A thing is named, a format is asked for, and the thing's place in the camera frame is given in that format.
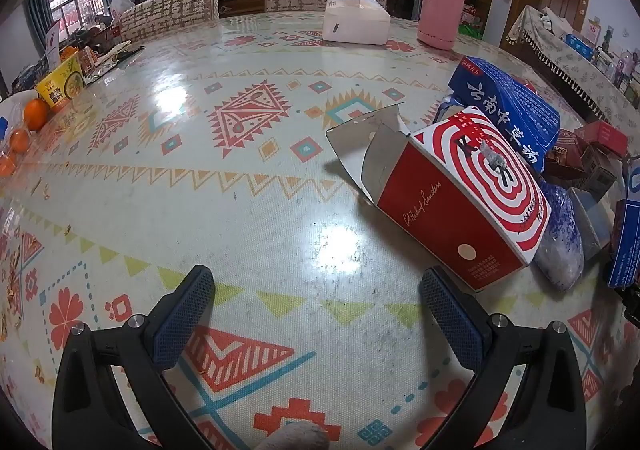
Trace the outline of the blue white plastic bag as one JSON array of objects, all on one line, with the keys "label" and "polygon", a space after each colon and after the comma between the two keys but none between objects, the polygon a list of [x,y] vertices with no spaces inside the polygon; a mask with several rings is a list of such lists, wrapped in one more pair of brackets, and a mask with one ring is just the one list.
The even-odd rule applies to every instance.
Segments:
[{"label": "blue white plastic bag", "polygon": [[567,291],[582,277],[585,264],[574,204],[564,188],[545,181],[539,186],[550,205],[550,215],[534,262],[555,288]]}]

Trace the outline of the blue white glove box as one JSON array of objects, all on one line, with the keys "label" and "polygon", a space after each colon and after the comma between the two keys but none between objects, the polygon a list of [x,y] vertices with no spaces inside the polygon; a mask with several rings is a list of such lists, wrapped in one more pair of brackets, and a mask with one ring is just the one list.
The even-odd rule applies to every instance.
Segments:
[{"label": "blue white glove box", "polygon": [[634,283],[639,268],[639,158],[624,165],[625,197],[622,206],[620,235],[614,257],[610,288],[626,288]]}]

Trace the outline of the red white KFC box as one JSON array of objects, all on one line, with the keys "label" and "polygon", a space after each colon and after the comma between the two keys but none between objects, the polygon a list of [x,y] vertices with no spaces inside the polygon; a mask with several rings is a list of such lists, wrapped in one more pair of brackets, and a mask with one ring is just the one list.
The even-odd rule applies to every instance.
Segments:
[{"label": "red white KFC box", "polygon": [[411,131],[390,106],[326,138],[363,195],[472,290],[533,262],[551,207],[477,107]]}]

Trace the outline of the blue medicine box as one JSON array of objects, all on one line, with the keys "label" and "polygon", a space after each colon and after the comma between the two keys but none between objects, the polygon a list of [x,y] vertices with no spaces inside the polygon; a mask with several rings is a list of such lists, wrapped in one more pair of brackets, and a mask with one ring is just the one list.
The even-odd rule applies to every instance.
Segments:
[{"label": "blue medicine box", "polygon": [[449,80],[452,97],[475,106],[538,174],[560,132],[560,114],[535,92],[485,59],[464,56]]}]

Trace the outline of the dark red snack bag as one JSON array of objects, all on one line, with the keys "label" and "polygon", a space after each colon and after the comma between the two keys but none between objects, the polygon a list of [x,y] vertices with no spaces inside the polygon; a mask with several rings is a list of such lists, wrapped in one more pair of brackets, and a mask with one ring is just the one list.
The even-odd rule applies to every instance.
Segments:
[{"label": "dark red snack bag", "polygon": [[560,129],[544,156],[542,178],[564,189],[589,192],[599,202],[616,181],[610,159],[573,132]]}]

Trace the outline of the orange fruit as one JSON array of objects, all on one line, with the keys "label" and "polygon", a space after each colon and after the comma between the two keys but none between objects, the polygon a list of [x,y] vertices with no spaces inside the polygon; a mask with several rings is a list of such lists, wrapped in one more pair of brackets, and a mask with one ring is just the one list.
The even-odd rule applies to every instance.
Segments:
[{"label": "orange fruit", "polygon": [[27,129],[38,132],[48,122],[50,106],[40,98],[30,99],[23,110],[23,121]]}]

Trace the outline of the sideboard with floral cloth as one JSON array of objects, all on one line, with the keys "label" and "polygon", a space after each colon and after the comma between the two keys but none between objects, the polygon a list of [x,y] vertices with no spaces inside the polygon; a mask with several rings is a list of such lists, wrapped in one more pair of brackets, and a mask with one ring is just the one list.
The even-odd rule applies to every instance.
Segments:
[{"label": "sideboard with floral cloth", "polygon": [[566,42],[544,28],[544,13],[526,5],[515,19],[506,40],[526,43],[552,73],[559,76],[598,119],[628,136],[639,132],[639,110],[605,75]]}]

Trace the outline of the patterned chair at left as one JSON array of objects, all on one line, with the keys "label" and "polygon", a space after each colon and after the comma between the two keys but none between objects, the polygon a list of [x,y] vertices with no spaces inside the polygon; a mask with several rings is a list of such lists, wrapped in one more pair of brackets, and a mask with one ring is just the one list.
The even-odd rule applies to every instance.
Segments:
[{"label": "patterned chair at left", "polygon": [[218,21],[217,0],[147,0],[126,10],[118,26],[122,40],[137,43]]}]

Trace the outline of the white tissue box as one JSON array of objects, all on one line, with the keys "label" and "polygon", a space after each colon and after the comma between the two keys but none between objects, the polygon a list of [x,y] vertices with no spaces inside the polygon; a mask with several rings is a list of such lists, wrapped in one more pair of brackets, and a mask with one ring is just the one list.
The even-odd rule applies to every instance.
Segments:
[{"label": "white tissue box", "polygon": [[377,0],[326,0],[322,40],[363,45],[385,45],[390,14]]}]

